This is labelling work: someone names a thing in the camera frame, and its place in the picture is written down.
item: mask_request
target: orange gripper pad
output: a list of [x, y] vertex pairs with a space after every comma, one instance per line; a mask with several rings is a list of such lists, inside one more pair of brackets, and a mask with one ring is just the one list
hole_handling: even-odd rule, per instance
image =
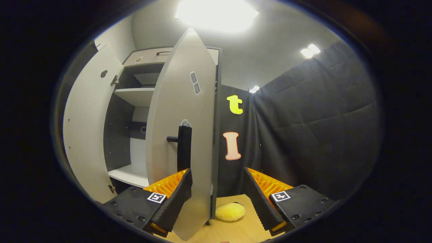
[[273, 203], [269, 199], [270, 194], [282, 192], [282, 191], [293, 188], [292, 186], [290, 186], [288, 184], [285, 184], [281, 181], [278, 181], [278, 180], [276, 180], [270, 176], [267, 176], [261, 172], [254, 170], [254, 169], [248, 168], [248, 170], [272, 206], [273, 206]]
[[171, 194], [174, 192], [175, 188], [177, 188], [177, 185], [179, 184], [179, 182], [181, 181], [183, 175], [186, 173], [187, 170], [188, 169], [184, 169], [173, 175], [165, 177], [162, 180], [157, 181], [147, 186], [146, 188], [143, 188], [143, 190], [164, 194], [166, 195], [166, 198], [169, 198]]

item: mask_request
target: hinge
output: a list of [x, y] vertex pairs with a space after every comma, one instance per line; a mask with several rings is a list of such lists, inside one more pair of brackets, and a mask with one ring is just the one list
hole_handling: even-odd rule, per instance
[[114, 78], [112, 79], [111, 86], [118, 84], [118, 81], [119, 80], [117, 79], [117, 75], [115, 75]]
[[115, 187], [113, 187], [113, 186], [111, 186], [111, 185], [108, 185], [108, 188], [110, 189], [110, 191], [111, 191], [112, 193], [114, 193]]

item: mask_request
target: black handle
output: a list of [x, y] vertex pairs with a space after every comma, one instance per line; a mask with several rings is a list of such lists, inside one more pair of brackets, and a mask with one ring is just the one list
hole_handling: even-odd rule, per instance
[[168, 142], [174, 142], [174, 143], [177, 143], [177, 142], [178, 142], [178, 137], [175, 137], [175, 136], [167, 136], [167, 137], [166, 137], [166, 140], [167, 140]]
[[165, 52], [171, 52], [171, 51], [160, 51], [160, 52], [157, 52], [157, 53], [156, 53], [156, 56], [159, 56], [159, 54], [161, 54], [161, 53], [165, 53]]

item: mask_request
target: wooden floor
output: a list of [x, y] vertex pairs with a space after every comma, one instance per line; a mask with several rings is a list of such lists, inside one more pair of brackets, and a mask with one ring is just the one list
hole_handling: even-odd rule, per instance
[[174, 232], [168, 233], [165, 240], [174, 243], [221, 243], [229, 241], [230, 243], [253, 243], [262, 242], [276, 236], [271, 236], [269, 231], [265, 231], [258, 218], [257, 213], [252, 205], [251, 200], [246, 195], [237, 195], [216, 199], [216, 206], [222, 206], [230, 202], [243, 204], [246, 214], [234, 222], [222, 221], [219, 219], [210, 220], [210, 225], [203, 227], [187, 241], [180, 239]]

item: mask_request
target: drawer handle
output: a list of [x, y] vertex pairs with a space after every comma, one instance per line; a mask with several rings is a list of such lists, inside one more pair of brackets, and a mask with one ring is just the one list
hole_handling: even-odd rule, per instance
[[156, 53], [156, 56], [159, 56], [159, 54], [161, 54], [161, 53], [165, 53], [165, 52], [171, 52], [171, 51], [160, 51], [160, 52], [157, 52], [157, 53]]

